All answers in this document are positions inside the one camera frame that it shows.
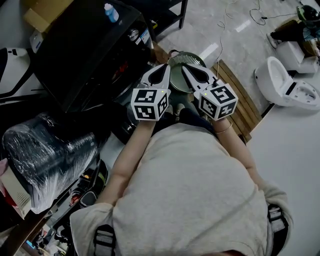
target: plastic wrap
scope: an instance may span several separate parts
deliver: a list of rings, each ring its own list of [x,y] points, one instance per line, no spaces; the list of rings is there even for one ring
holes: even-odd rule
[[[48,209],[97,153],[93,133],[46,113],[9,128],[2,146],[11,169],[31,195],[36,214]]]

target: pants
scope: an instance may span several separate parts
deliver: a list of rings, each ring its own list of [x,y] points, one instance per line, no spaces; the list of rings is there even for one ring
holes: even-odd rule
[[[304,28],[305,24],[303,22],[296,23],[284,30],[279,32],[272,32],[270,35],[275,40],[281,40],[283,42],[303,42],[304,39]]]
[[[173,114],[170,114],[168,112],[165,112],[163,117],[156,123],[152,135],[156,134],[157,132],[159,132],[169,126],[174,125],[175,123],[176,123],[176,116]],[[184,108],[180,111],[179,123],[205,128],[212,135],[217,137],[211,123],[209,123],[208,121],[206,121],[202,117],[195,114],[189,108]]]

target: white toilet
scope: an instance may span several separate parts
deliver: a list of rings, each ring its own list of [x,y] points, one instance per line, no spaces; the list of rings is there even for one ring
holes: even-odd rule
[[[315,88],[304,81],[294,81],[277,58],[267,58],[254,71],[254,77],[268,101],[284,107],[320,110],[320,97]]]

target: blue bottle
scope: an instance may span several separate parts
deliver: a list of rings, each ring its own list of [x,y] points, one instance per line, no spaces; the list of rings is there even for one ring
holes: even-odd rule
[[[111,4],[106,3],[104,5],[104,10],[105,10],[105,15],[109,17],[109,20],[112,23],[117,22],[117,20],[119,19],[119,13]]]

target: tile floor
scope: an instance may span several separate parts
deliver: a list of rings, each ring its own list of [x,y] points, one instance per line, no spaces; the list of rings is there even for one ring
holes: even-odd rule
[[[165,50],[192,52],[197,55],[208,55],[206,49],[216,48],[204,62],[212,67],[221,53],[220,36],[222,35],[223,52],[221,59],[229,66],[233,73],[251,96],[260,113],[263,113],[269,103],[263,97],[254,79],[254,70],[269,56],[276,56],[269,44],[266,33],[272,32],[283,21],[291,16],[267,19],[264,26],[256,24],[250,17],[249,10],[258,8],[258,0],[189,0],[184,27],[179,29],[177,22],[161,35],[159,45]],[[262,22],[260,16],[274,17],[277,15],[296,12],[297,0],[260,0],[261,14],[253,11],[252,16]],[[180,5],[171,10],[180,13]],[[219,21],[226,21],[226,28],[218,26]]]

